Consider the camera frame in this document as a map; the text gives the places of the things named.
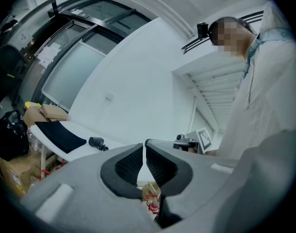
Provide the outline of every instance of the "papers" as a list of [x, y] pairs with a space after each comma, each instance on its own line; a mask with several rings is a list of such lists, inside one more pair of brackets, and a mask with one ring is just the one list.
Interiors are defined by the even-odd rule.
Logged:
[[57, 43], [52, 43], [50, 47], [45, 46], [41, 52], [38, 54], [37, 59], [39, 59], [39, 64], [44, 68], [47, 68], [48, 65], [53, 62], [54, 57], [60, 51], [60, 45]]
[[20, 35], [17, 37], [21, 43], [26, 44], [30, 42], [33, 38], [25, 30], [23, 30]]

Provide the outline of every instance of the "white shirt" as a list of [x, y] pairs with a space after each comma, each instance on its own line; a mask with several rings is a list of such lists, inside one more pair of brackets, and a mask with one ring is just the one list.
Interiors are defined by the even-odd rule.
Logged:
[[[286, 28], [288, 24], [270, 2], [264, 10], [260, 34], [276, 27]], [[296, 129], [296, 120], [289, 115], [296, 109], [284, 105], [287, 101], [288, 105], [296, 107], [296, 86], [290, 81], [291, 77], [296, 79], [296, 42], [293, 39], [268, 41], [257, 48], [235, 94], [218, 156], [239, 159], [244, 150], [258, 146], [267, 137], [283, 129]], [[279, 99], [286, 87], [289, 91]]]

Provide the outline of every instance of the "glass window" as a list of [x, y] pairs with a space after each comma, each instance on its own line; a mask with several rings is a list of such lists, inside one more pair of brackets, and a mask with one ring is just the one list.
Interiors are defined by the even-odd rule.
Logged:
[[106, 1], [93, 3], [81, 9], [83, 13], [99, 20], [105, 20], [127, 11], [127, 9]]
[[19, 51], [27, 47], [34, 40], [33, 35], [46, 23], [50, 22], [50, 17], [44, 9], [31, 16], [11, 37], [8, 44], [14, 45]]
[[112, 25], [124, 31], [125, 33], [131, 34], [146, 23], [147, 21], [140, 16], [131, 15], [129, 17], [121, 19], [120, 21], [114, 22]]
[[42, 94], [69, 111], [85, 81], [103, 58], [103, 54], [79, 42], [50, 74]]
[[204, 120], [204, 118], [201, 116], [201, 114], [196, 110], [195, 111], [195, 117], [193, 119], [191, 131], [199, 130], [202, 128], [206, 128], [208, 134], [212, 138], [213, 135], [213, 129], [210, 127], [210, 125]]
[[[54, 37], [49, 43], [50, 47], [53, 43], [58, 44], [60, 50], [63, 50], [67, 45], [78, 36], [83, 30], [84, 27], [78, 25], [72, 25], [69, 28], [61, 31], [56, 37]], [[35, 60], [29, 71], [27, 72], [23, 83], [20, 88], [19, 96], [23, 101], [31, 101], [33, 93], [46, 70], [46, 67], [41, 65], [39, 59]]]
[[99, 33], [90, 35], [83, 42], [105, 54], [108, 54], [117, 45], [116, 42]]
[[53, 38], [48, 43], [48, 47], [50, 47], [53, 43], [56, 43], [61, 46], [60, 49], [62, 50], [63, 48], [67, 47], [67, 45], [84, 30], [84, 27], [73, 24], [69, 28], [60, 32], [55, 38]]

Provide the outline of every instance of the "black backpack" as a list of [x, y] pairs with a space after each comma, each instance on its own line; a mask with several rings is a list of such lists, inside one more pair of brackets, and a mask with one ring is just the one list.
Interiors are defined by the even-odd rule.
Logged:
[[27, 126], [18, 110], [7, 112], [0, 119], [0, 157], [6, 161], [29, 152]]

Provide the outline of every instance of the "desk leg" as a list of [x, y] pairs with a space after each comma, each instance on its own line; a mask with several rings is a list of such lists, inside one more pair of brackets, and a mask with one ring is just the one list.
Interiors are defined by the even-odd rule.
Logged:
[[46, 157], [47, 157], [47, 148], [44, 147], [41, 151], [41, 160], [40, 160], [40, 175], [41, 179], [45, 177], [45, 173], [42, 172], [41, 170], [46, 170]]

